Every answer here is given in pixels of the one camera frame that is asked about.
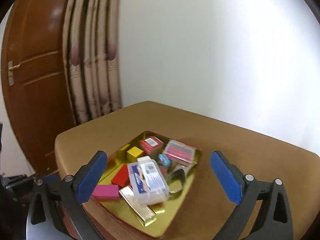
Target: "yellow tray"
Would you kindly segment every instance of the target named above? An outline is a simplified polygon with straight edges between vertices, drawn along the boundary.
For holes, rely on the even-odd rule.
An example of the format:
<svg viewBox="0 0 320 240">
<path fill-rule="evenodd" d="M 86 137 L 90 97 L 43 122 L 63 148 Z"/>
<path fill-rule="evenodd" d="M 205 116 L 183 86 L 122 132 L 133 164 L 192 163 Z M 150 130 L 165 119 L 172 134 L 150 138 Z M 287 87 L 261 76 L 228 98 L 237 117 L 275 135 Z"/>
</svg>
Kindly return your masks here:
<svg viewBox="0 0 320 240">
<path fill-rule="evenodd" d="M 133 146 L 140 148 L 139 141 L 145 139 L 149 136 L 156 136 L 166 145 L 170 138 L 165 136 L 161 136 L 159 134 L 145 131 L 135 139 L 133 139 L 130 143 L 123 146 L 120 150 L 118 150 L 112 157 L 114 158 L 114 162 L 108 164 L 106 171 L 101 176 L 99 181 L 100 185 L 108 185 L 111 184 L 111 179 L 117 174 L 120 168 L 128 164 L 126 158 L 126 151 Z M 201 157 L 200 149 L 196 150 L 195 160 L 199 161 Z M 197 165 L 192 168 L 188 174 L 187 181 L 185 183 L 185 187 L 177 198 L 170 198 L 168 201 L 160 204 L 156 204 L 150 206 L 150 208 L 157 214 L 156 220 L 148 226 L 144 226 L 138 219 L 138 217 L 134 214 L 134 212 L 126 205 L 124 200 L 110 200 L 110 201 L 100 201 L 101 204 L 110 212 L 112 215 L 116 216 L 120 220 L 123 220 L 125 223 L 131 225 L 132 227 L 142 231 L 143 233 L 151 236 L 151 237 L 161 237 L 166 232 L 167 228 L 171 224 L 173 218 L 178 212 L 180 206 L 182 205 L 186 195 L 188 194 L 190 187 L 193 183 L 195 177 L 195 171 L 197 169 Z"/>
</svg>

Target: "beige curtain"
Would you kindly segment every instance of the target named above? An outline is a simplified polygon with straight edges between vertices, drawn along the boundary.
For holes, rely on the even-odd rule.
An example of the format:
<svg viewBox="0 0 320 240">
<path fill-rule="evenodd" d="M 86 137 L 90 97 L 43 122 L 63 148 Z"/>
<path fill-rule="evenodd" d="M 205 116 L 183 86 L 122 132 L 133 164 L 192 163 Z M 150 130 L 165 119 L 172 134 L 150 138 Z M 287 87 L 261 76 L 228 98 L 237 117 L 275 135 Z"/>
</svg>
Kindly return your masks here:
<svg viewBox="0 0 320 240">
<path fill-rule="evenodd" d="M 119 0 L 68 0 L 62 49 L 76 124 L 121 108 L 118 12 Z"/>
</svg>

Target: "door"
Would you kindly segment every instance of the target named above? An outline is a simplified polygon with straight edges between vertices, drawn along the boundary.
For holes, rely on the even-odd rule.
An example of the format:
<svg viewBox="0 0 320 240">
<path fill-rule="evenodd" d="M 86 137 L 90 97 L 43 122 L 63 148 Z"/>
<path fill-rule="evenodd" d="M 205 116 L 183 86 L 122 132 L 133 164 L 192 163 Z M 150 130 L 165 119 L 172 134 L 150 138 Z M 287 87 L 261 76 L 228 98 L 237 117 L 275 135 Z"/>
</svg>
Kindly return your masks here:
<svg viewBox="0 0 320 240">
<path fill-rule="evenodd" d="M 74 126 L 62 61 L 66 3 L 16 0 L 4 33 L 1 81 L 5 106 L 26 158 L 40 175 L 57 169 L 55 138 Z"/>
</svg>

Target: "table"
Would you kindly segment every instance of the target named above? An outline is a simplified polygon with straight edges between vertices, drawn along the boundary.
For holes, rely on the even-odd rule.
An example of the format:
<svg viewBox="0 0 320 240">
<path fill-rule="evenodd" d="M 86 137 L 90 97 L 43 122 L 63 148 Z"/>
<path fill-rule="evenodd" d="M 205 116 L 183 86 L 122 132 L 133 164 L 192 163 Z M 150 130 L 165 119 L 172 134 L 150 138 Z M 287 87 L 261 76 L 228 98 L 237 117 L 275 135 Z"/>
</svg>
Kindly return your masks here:
<svg viewBox="0 0 320 240">
<path fill-rule="evenodd" d="M 154 102 L 125 107 L 57 136 L 56 162 L 60 176 L 74 175 L 98 151 L 109 156 L 145 130 L 202 149 L 194 184 L 165 234 L 165 240 L 211 240 L 234 209 L 210 167 L 210 154 L 221 150 L 242 173 L 256 179 L 280 178 L 293 218 L 294 239 L 300 239 L 320 210 L 320 158 L 277 139 Z M 99 231 L 110 239 L 149 237 L 113 219 L 93 200 L 83 204 Z M 259 210 L 257 203 L 242 237 L 249 234 Z"/>
</svg>

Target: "wall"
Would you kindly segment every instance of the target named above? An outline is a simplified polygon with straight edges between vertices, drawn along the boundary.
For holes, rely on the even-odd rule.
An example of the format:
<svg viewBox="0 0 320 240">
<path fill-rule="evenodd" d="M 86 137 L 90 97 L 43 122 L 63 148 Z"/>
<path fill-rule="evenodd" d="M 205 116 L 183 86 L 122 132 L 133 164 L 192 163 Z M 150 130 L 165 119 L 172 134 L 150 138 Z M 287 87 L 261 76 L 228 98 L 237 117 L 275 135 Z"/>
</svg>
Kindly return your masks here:
<svg viewBox="0 0 320 240">
<path fill-rule="evenodd" d="M 152 100 L 320 155 L 320 26 L 303 0 L 121 0 L 124 106 Z"/>
<path fill-rule="evenodd" d="M 0 23 L 0 47 L 4 36 L 4 29 L 8 20 L 11 9 L 8 11 L 2 22 Z M 17 139 L 12 131 L 7 111 L 4 106 L 2 85 L 0 84 L 0 122 L 3 123 L 2 130 L 2 152 L 0 154 L 0 174 L 5 176 L 13 176 L 18 174 L 27 174 L 28 176 L 34 173 L 34 170 L 27 162 Z"/>
</svg>

